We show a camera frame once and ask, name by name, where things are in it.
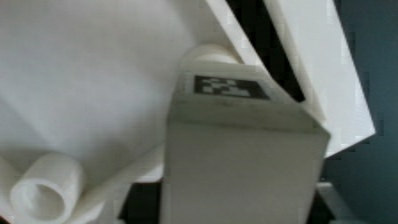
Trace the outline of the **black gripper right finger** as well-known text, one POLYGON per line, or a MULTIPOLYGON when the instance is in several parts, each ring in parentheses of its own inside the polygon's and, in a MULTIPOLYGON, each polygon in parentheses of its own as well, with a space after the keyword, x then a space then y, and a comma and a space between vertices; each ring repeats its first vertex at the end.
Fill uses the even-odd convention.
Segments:
POLYGON ((309 224, 364 224, 330 182, 316 184, 309 224))

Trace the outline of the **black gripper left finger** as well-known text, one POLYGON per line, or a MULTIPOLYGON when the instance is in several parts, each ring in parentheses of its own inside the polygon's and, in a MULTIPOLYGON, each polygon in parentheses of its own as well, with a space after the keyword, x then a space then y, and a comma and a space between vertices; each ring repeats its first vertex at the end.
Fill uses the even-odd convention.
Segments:
POLYGON ((124 224, 159 224, 161 183, 135 183, 119 213, 124 224))

